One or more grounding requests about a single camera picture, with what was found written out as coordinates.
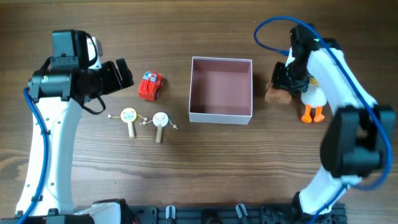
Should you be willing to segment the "brown plush toy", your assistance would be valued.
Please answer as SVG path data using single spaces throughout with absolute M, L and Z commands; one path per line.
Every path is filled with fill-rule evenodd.
M 292 95 L 288 91 L 274 88 L 271 82 L 267 83 L 266 88 L 267 91 L 264 98 L 267 102 L 280 104 L 292 102 Z

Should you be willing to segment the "red toy fire truck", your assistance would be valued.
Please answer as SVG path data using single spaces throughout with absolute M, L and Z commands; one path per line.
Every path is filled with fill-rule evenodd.
M 144 100 L 155 101 L 159 98 L 159 89 L 163 86 L 163 76 L 155 71 L 147 71 L 138 88 L 138 96 Z

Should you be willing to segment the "white plush duck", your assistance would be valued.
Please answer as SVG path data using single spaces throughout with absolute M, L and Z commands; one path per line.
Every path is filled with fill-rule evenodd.
M 315 78 L 309 79 L 307 91 L 302 92 L 301 100 L 305 105 L 305 112 L 301 117 L 304 123 L 311 123 L 312 121 L 318 123 L 325 119 L 322 110 L 327 103 L 327 99 Z

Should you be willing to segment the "pink cardboard box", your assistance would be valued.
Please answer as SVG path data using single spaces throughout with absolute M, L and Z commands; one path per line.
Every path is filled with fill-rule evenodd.
M 249 124 L 252 60 L 193 57 L 188 116 L 192 123 Z

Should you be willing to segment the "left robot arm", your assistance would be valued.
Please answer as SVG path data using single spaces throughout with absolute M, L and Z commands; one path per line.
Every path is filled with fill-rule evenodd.
M 123 199 L 100 200 L 76 211 L 71 171 L 75 135 L 87 102 L 133 85 L 122 58 L 101 62 L 100 43 L 82 30 L 55 30 L 53 54 L 24 89 L 33 115 L 25 185 L 8 223 L 131 223 Z

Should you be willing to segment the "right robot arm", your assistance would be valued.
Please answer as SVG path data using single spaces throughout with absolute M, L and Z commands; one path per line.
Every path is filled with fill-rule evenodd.
M 333 119 L 320 146 L 321 168 L 294 198 L 298 219 L 313 223 L 330 213 L 349 189 L 372 190 L 392 167 L 396 114 L 359 84 L 335 39 L 322 39 L 310 24 L 290 30 L 287 61 L 272 74 L 277 94 L 302 96 L 309 109 L 329 104 Z

